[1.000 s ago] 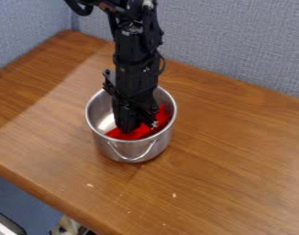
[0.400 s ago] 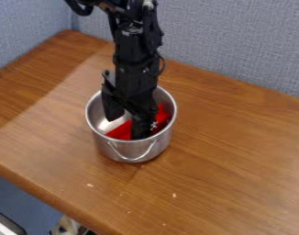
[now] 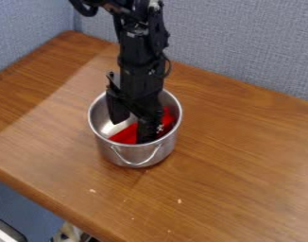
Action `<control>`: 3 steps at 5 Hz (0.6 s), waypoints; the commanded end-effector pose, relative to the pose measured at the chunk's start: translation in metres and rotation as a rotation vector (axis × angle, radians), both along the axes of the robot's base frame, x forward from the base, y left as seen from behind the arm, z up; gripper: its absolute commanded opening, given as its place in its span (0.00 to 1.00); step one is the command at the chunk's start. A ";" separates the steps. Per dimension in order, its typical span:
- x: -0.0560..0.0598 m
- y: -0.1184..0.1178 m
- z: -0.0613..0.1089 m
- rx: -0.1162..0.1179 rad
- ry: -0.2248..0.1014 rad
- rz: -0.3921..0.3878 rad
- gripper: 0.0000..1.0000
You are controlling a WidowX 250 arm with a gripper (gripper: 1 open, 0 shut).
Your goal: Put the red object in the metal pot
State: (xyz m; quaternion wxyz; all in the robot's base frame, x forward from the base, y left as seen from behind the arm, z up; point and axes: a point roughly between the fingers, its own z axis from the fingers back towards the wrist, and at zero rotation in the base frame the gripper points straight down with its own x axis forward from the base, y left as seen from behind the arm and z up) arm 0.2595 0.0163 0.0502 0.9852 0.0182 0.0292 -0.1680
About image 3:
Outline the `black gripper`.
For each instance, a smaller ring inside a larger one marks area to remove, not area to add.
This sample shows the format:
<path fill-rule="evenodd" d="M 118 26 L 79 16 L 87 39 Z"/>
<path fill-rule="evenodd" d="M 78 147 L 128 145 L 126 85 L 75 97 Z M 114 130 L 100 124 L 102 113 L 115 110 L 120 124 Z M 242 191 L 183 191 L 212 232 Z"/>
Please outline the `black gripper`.
<path fill-rule="evenodd" d="M 158 138 L 164 111 L 159 102 L 163 91 L 166 60 L 136 64 L 119 60 L 120 72 L 107 73 L 107 110 L 114 125 L 134 114 L 138 119 L 136 143 L 146 144 Z"/>

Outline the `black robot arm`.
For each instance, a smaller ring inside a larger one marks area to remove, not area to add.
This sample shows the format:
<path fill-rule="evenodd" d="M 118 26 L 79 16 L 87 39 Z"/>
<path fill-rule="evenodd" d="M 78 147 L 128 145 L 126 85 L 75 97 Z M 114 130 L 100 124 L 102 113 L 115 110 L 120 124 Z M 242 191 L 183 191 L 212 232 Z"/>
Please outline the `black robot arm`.
<path fill-rule="evenodd" d="M 164 25 L 162 0 L 68 0 L 78 13 L 94 17 L 100 9 L 112 16 L 120 44 L 119 73 L 108 73 L 107 109 L 111 122 L 138 118 L 136 142 L 150 143 L 163 126 L 159 95 L 172 63 L 164 49 L 170 32 Z"/>

